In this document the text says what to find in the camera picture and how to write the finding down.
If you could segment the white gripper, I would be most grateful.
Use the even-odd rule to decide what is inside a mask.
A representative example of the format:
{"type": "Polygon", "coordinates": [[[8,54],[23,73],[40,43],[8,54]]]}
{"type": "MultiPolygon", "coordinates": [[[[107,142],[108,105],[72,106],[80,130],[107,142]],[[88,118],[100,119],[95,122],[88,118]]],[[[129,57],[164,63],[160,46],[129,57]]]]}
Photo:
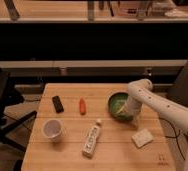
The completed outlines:
{"type": "Polygon", "coordinates": [[[140,113],[141,113],[142,103],[136,100],[131,95],[128,96],[124,109],[125,111],[133,117],[133,121],[139,121],[140,113]]]}

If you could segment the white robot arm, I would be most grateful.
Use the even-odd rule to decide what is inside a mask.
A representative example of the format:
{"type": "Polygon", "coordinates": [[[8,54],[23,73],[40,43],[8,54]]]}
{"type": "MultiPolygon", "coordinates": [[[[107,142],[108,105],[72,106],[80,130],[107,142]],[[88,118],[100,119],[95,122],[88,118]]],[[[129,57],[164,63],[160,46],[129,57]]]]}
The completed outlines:
{"type": "MultiPolygon", "coordinates": [[[[123,110],[133,117],[134,123],[138,123],[142,104],[146,104],[164,118],[175,123],[188,136],[188,108],[154,94],[152,89],[153,84],[149,79],[130,82],[127,85],[129,96],[123,110]]],[[[184,163],[184,171],[188,171],[188,150],[184,163]]]]}

